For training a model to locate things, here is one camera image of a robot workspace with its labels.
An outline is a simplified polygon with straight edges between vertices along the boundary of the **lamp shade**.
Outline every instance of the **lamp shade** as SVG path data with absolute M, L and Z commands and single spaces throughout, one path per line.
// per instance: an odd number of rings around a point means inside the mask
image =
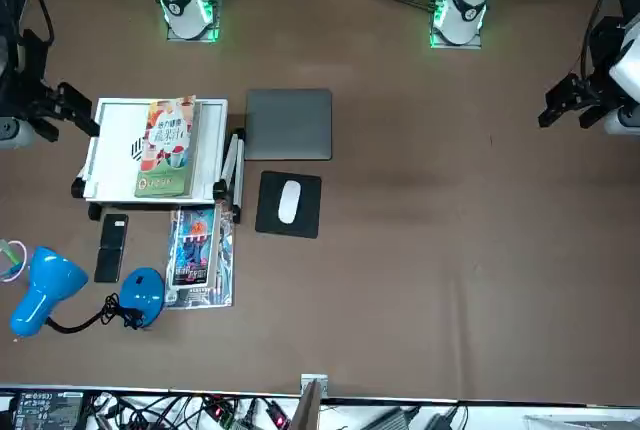
M 21 337 L 35 335 L 54 307 L 75 295 L 88 280 L 75 263 L 37 247 L 31 259 L 29 289 L 11 316 L 11 330 Z

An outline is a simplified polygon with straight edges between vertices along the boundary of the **gray tablet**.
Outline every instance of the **gray tablet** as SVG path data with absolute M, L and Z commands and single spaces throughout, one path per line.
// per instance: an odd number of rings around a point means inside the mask
M 331 92 L 249 90 L 246 160 L 330 160 Z

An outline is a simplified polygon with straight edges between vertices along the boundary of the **lamp base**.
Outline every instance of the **lamp base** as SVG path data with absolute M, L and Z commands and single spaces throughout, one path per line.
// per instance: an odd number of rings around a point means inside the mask
M 162 311 L 164 280 L 153 268 L 138 268 L 122 282 L 120 305 L 140 310 L 142 327 L 148 327 Z

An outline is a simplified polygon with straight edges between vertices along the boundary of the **black clamp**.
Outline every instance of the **black clamp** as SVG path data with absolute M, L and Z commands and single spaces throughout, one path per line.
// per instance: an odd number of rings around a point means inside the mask
M 191 0 L 162 0 L 164 7 L 174 16 L 179 17 Z
M 478 5 L 469 5 L 464 0 L 452 0 L 453 4 L 460 11 L 460 15 L 462 16 L 462 20 L 465 22 L 472 22 L 475 18 L 482 12 L 482 9 L 487 4 L 487 1 L 478 4 Z

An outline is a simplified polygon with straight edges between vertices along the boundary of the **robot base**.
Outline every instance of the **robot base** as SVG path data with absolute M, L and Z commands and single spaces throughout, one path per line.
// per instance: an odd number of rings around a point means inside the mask
M 429 46 L 431 48 L 458 48 L 465 50 L 480 50 L 482 48 L 482 40 L 480 38 L 480 34 L 477 33 L 475 37 L 471 39 L 470 42 L 465 43 L 464 45 L 453 45 L 452 43 L 447 42 L 440 32 L 437 29 L 433 28 L 433 22 L 429 27 Z
M 204 4 L 204 11 L 211 12 L 211 24 L 208 25 L 197 37 L 184 39 L 175 34 L 167 21 L 167 41 L 168 42 L 202 42 L 216 43 L 220 38 L 220 12 L 222 10 L 222 0 L 210 0 Z

